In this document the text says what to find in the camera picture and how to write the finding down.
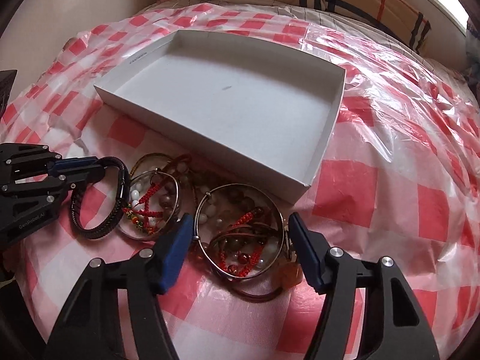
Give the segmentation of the red white checkered plastic sheet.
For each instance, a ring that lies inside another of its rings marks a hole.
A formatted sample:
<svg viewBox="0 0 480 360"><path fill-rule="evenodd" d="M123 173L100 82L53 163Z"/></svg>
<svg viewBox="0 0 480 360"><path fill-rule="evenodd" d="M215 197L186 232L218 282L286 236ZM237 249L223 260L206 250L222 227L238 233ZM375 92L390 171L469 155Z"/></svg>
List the red white checkered plastic sheet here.
<svg viewBox="0 0 480 360"><path fill-rule="evenodd" d="M104 106L94 89L138 47L178 29L264 38L329 59L346 70L343 104L320 174L293 210L351 254L394 258L446 359L479 315L479 108L470 90L443 67L424 67L406 51L289 9L170 5L71 38L38 81L10 100L1 141L41 143L64 157L113 155L129 167L149 152L186 151ZM60 212L19 245L20 299L45 340L91 258L123 260L140 248L115 233L84 241L70 227L68 204ZM303 358L324 300L305 281L251 304L208 276L188 262L160 297L180 359Z"/></svg>

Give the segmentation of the orange stone pendant charm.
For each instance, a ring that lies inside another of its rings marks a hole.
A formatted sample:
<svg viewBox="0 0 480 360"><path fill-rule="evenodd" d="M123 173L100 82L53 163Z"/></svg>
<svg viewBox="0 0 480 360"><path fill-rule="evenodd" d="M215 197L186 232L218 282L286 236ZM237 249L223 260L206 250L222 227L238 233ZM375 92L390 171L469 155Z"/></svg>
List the orange stone pendant charm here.
<svg viewBox="0 0 480 360"><path fill-rule="evenodd" d="M287 291L299 285L304 278L304 273L299 263L287 262L280 265L272 276L272 283L280 289Z"/></svg>

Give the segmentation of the silver patterned bangle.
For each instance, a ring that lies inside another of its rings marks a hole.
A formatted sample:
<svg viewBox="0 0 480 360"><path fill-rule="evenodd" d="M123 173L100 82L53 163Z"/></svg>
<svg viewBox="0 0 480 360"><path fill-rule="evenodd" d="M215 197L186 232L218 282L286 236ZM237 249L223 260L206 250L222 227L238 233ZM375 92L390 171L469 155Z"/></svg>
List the silver patterned bangle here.
<svg viewBox="0 0 480 360"><path fill-rule="evenodd" d="M193 234L201 255L228 281L256 279L290 252L277 204L249 184L202 187Z"/></svg>

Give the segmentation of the white shallow cardboard box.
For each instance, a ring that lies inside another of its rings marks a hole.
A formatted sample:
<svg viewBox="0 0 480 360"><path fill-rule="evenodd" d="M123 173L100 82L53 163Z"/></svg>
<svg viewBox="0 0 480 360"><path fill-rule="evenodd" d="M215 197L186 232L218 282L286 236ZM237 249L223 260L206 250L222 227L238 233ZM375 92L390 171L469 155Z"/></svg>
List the white shallow cardboard box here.
<svg viewBox="0 0 480 360"><path fill-rule="evenodd" d="M107 105L296 203L320 168L345 78L300 49L179 30L130 55L95 89Z"/></svg>

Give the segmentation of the thin silver bangle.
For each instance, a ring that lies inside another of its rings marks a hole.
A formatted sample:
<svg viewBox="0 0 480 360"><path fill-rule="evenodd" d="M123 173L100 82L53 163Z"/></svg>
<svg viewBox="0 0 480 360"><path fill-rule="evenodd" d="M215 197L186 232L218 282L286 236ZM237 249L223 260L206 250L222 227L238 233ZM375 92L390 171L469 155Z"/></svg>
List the thin silver bangle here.
<svg viewBox="0 0 480 360"><path fill-rule="evenodd" d="M160 169L134 176L117 231L133 241L149 242L168 231L177 220L181 189L176 179Z"/></svg>

